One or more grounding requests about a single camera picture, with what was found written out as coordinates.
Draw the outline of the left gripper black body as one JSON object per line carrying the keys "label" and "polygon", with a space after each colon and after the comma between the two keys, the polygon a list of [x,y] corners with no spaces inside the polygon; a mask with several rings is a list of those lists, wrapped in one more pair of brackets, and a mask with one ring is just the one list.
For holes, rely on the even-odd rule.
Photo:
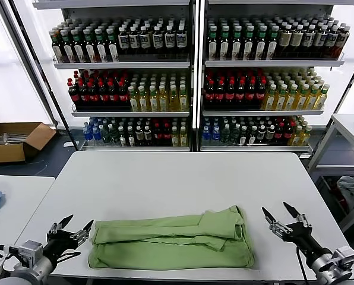
{"label": "left gripper black body", "polygon": [[47,242],[48,252],[65,252],[78,247],[78,242],[74,240],[74,234],[64,230],[48,233]]}

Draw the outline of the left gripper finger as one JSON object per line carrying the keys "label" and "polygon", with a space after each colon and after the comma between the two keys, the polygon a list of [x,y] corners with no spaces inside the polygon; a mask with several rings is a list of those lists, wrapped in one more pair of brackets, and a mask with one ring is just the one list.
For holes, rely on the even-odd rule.
{"label": "left gripper finger", "polygon": [[93,225],[93,220],[89,221],[81,230],[71,235],[70,238],[77,241],[88,238],[92,225]]}
{"label": "left gripper finger", "polygon": [[73,215],[70,215],[68,217],[63,218],[59,223],[54,223],[51,228],[49,229],[48,233],[49,234],[55,234],[59,230],[62,230],[73,218]]}

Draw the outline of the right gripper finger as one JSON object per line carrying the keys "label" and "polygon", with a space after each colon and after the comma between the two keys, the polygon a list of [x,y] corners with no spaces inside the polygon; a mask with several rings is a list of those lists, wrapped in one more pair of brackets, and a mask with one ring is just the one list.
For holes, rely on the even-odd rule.
{"label": "right gripper finger", "polygon": [[304,213],[300,213],[295,207],[291,206],[287,202],[283,202],[283,205],[285,206],[289,214],[296,220],[296,222],[303,225],[303,227],[311,227]]}
{"label": "right gripper finger", "polygon": [[266,208],[262,207],[261,209],[265,215],[265,219],[269,223],[269,229],[279,238],[283,238],[286,234],[286,226],[277,221]]}

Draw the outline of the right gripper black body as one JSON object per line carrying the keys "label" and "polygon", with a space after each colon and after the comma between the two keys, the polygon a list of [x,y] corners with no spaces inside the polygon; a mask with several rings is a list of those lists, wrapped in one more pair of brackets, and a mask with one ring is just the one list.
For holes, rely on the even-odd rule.
{"label": "right gripper black body", "polygon": [[288,224],[290,229],[288,233],[283,235],[284,242],[294,243],[296,246],[311,246],[312,245],[312,227],[304,226],[301,222]]}

